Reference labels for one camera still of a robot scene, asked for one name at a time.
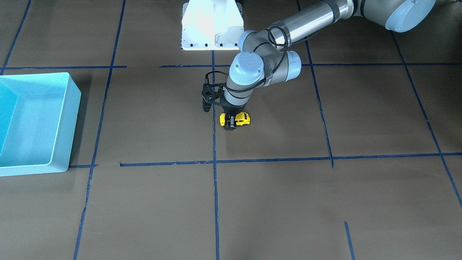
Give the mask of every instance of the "light blue joint cap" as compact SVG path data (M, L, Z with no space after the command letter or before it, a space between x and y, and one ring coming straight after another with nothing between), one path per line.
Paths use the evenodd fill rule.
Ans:
M287 59L289 60L289 68L287 70L287 79L291 80L298 75L300 75L300 71L302 70L302 60L300 60L300 56L298 56L298 53L290 50L287 52Z
M230 67L230 77L236 84L247 86L260 79L263 67L263 60L258 54L243 51L234 57Z
M242 51L242 48L244 47L244 42L245 42L245 39L247 38L247 36L249 36L249 34L251 34L253 32L256 32L256 31L247 30L247 31L245 31L245 32L243 32L241 34L241 36L239 37L239 41L237 42L237 46L239 47L240 51Z
M388 18L385 28L405 32L416 27L432 10L436 0L406 0Z

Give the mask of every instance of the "robotic arm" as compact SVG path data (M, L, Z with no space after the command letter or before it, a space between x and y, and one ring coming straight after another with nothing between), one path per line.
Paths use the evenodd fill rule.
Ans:
M236 128L236 116L244 110L253 90L296 78L301 60L291 45L340 19L362 16L404 32L414 28L430 12L436 0L319 0L316 4L256 32L245 31L239 38L241 52L231 64L229 75L221 71L206 74L202 106L208 112L213 105L223 107L226 130ZM210 84L208 76L221 73L226 83Z

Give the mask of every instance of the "light blue bin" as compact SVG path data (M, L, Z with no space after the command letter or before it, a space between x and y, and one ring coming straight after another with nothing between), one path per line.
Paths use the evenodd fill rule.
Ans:
M66 171L80 96L66 72L0 76L0 176Z

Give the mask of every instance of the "yellow toy car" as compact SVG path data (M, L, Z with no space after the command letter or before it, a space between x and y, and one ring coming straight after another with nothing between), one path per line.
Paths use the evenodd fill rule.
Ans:
M225 113L220 115L220 125L225 126ZM250 124L250 116L246 112L240 112L236 115L236 119L234 119L234 123L236 125L248 125Z

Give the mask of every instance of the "plastic container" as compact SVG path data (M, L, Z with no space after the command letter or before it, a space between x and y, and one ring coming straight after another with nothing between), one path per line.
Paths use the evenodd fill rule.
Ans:
M66 171L80 96L66 72L0 76L0 176Z

